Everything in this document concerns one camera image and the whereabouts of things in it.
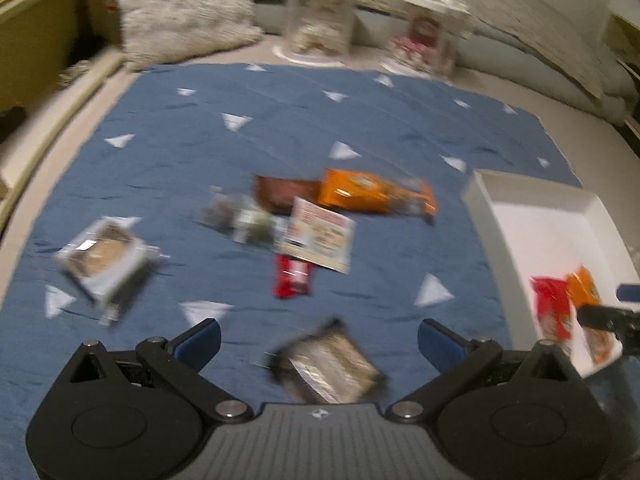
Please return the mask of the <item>clear case pink doll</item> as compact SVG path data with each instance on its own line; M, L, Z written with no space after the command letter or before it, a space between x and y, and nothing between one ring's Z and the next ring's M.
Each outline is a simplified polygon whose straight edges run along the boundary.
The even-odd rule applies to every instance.
M464 0L399 0L395 24L381 65L393 74L447 80L457 64L458 47L474 18Z

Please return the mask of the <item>beige quilted pillow right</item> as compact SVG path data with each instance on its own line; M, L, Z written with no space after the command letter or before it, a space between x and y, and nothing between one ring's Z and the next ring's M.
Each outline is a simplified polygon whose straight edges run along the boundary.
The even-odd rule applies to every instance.
M603 99L593 45L611 0L468 0L475 15L518 38L593 100Z

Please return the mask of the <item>fluffy white pillow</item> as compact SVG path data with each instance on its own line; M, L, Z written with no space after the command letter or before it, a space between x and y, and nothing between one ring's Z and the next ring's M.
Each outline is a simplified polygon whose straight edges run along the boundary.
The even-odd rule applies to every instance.
M116 0L130 70L256 44L254 0Z

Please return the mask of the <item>small red snack packet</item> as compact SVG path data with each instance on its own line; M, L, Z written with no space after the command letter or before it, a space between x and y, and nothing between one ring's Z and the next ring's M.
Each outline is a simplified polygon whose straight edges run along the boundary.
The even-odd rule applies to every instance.
M279 299L311 294L311 277L314 265L287 255L276 257L277 273L273 293Z

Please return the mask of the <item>dark brownie cake packet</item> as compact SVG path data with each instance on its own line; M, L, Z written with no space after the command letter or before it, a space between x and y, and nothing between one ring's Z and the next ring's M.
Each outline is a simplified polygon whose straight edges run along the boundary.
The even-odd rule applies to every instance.
M387 378L340 318L293 337L268 354L267 370L297 402L353 404L386 388Z

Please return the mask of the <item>clear pastry cake packet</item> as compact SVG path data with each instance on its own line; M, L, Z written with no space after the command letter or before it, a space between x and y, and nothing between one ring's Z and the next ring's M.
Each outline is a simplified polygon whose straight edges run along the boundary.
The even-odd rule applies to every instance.
M102 217L72 238L55 255L61 269L100 312L100 323L117 322L131 296L166 258L115 218Z

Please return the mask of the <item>grey folded duvet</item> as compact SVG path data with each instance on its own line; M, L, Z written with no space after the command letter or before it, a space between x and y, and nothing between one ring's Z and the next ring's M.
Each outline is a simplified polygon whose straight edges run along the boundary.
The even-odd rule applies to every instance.
M286 0L254 0L256 23L267 34L282 34L286 22ZM400 32L401 20L393 14L358 6L354 29L354 44L382 48L391 32ZM462 38L457 66L477 70L534 90L543 96L605 119L622 124L639 103L634 78L618 62L608 47L594 49L596 70L603 90L600 101L544 62L537 53L530 53L516 39L482 22L469 37Z

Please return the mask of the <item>white shallow cardboard box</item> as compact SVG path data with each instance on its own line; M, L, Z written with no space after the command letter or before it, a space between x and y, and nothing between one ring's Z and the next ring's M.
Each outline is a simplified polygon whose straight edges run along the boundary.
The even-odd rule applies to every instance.
M576 186L476 170L462 194L482 242L513 347L542 338L533 278L565 278L582 266L607 306L638 310L620 301L620 284L639 275L602 200Z

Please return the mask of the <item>white printed snack sachet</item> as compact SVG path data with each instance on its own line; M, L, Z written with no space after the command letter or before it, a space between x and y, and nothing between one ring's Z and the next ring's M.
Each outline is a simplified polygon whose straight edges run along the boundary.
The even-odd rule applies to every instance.
M332 271L349 274L356 222L296 197L278 251Z

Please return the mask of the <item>wooden bedside shelf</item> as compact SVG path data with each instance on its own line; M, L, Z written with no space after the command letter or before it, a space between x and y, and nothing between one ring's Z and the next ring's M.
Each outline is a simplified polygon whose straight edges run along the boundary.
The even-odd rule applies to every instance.
M64 127L124 62L114 0L1 0L1 108L25 121L1 144L1 222Z

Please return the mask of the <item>brown chocolate packet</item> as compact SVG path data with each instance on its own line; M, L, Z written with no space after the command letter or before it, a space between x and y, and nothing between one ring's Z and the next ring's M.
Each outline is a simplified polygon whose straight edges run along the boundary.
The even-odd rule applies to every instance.
M290 214L296 198L314 203L318 200L320 188L319 180L254 177L256 203L273 214Z

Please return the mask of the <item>clear green candy packet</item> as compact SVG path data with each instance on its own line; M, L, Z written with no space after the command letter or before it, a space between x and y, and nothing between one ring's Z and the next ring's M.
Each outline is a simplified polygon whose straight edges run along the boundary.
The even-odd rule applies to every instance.
M243 245L272 249L280 242L288 220L270 214L246 194L228 194L218 186L210 192L209 203L194 214L197 224Z

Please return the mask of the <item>clear case white doll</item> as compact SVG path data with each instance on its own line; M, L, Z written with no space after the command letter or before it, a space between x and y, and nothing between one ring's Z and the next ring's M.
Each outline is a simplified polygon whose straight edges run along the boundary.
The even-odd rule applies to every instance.
M307 67L341 67L349 57L357 0L286 0L278 58Z

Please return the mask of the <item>orange biscuit packet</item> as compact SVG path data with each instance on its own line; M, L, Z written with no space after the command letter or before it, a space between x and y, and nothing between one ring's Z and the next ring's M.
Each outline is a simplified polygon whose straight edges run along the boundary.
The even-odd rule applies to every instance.
M433 219L438 213L435 194L425 181L383 178L370 172L344 169L324 172L317 204L362 214L427 219Z
M584 346L595 370L606 367L620 355L620 342L606 326L604 309L596 282L590 271L580 266L566 276L566 290L575 310Z

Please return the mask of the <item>blue quilted triangle blanket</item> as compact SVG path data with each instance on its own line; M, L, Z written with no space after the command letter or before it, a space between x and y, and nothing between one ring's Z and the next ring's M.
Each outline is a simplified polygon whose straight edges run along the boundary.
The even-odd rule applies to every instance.
M311 272L310 291L277 297L285 222L326 170L364 172L419 192L413 207L353 214L347 273ZM331 318L383 374L383 404L431 379L416 330L432 316L507 342L506 321L462 203L490 169L573 185L538 118L440 81L288 66L155 66L126 91L55 185L1 307L1 474L30 479L32 414L81 341L130 350L216 318L222 347L204 374L253 406L283 402L266 363L283 341ZM115 322L56 253L92 222L122 222L163 258Z

